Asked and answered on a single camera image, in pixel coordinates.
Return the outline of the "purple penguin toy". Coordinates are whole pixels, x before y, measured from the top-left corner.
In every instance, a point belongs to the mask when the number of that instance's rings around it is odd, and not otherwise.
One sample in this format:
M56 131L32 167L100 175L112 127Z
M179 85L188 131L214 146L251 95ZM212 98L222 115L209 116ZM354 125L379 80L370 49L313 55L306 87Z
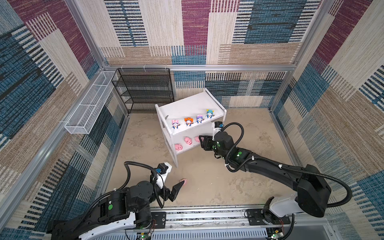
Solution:
M196 117L196 123L197 124L201 124L204 120L204 116L203 115L197 115Z

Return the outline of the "orange-haired doll figure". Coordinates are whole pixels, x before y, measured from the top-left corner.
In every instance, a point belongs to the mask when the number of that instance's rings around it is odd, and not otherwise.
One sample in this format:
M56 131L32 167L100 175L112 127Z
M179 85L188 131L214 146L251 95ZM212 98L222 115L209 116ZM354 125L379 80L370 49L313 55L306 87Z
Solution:
M194 123L194 119L191 117L184 118L184 121L185 121L187 127L191 127L192 124Z

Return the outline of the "teal penguin toy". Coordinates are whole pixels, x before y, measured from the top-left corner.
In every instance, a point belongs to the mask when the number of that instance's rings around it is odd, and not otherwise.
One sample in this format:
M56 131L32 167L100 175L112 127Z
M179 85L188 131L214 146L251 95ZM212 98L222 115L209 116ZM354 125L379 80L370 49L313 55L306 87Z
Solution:
M215 116L214 111L213 110L207 110L206 116L208 119L212 119Z

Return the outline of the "pink-haired doll figure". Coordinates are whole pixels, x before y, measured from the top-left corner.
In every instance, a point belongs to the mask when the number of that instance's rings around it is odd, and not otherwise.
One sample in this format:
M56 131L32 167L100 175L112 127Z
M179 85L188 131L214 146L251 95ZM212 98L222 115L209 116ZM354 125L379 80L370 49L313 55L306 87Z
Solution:
M178 129L180 126L179 120L172 120L172 128Z

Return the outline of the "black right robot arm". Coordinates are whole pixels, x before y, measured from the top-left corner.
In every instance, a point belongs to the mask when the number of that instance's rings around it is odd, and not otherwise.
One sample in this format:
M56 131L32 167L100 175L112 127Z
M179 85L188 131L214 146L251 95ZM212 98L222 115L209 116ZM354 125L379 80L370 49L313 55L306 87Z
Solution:
M228 126L238 126L241 129L237 141L226 132ZM353 196L348 184L335 177L322 174L315 166L291 166L262 157L250 150L238 147L245 130L239 123L229 123L224 126L215 122L216 132L212 136L199 136L199 142L205 151L213 151L217 159L224 159L225 167L231 173L239 171L255 173L277 181L295 193L288 197L271 197L265 203L264 214L283 217L296 213L306 213L322 218L328 208L340 207L347 204ZM332 181L346 190L346 196L335 203L329 203L332 189L328 182Z

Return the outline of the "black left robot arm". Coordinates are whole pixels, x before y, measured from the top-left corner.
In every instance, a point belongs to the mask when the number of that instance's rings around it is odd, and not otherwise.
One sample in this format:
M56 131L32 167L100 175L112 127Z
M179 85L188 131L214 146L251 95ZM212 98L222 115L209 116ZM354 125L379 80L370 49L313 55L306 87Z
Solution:
M168 163L153 168L126 161L124 166L127 178L121 187L101 195L83 214L71 220L48 223L47 234L52 240L94 240L119 230L137 230L136 240L150 240L156 228L165 227L166 213L153 214L151 203L157 202L163 208L165 201L175 201L185 181L180 181L172 189L165 186L167 175L172 170ZM150 179L129 187L131 166L149 170Z

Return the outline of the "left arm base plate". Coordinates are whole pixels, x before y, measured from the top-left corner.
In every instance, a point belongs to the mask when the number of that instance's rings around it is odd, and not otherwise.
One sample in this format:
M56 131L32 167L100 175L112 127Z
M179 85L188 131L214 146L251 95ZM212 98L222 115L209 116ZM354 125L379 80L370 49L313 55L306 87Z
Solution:
M145 229L164 229L166 227L166 212L151 212L151 217L144 223Z

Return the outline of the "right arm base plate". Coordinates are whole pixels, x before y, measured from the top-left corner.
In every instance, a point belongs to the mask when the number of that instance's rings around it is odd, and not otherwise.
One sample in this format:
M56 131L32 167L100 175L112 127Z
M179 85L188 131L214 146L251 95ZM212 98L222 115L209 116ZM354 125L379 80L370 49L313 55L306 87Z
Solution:
M266 226L266 225L287 225L291 224L288 216L277 217L269 210L263 209L247 209L244 213L245 218L249 221L250 226Z

